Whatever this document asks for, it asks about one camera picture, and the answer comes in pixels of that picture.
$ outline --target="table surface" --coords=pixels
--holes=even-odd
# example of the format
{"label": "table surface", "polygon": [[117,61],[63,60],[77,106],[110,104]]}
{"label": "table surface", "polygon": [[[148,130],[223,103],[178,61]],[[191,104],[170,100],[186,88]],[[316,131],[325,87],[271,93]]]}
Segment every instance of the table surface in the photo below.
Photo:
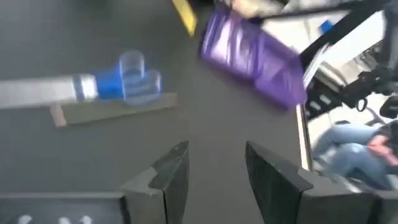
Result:
{"label": "table surface", "polygon": [[297,115],[198,58],[211,9],[195,10],[200,24],[189,38],[171,1],[1,1],[1,79],[89,72],[139,49],[146,67],[162,72],[164,91],[178,94],[178,106],[63,129],[48,108],[2,110],[0,192],[117,190],[188,139],[185,223],[262,223],[245,142],[300,164]]}

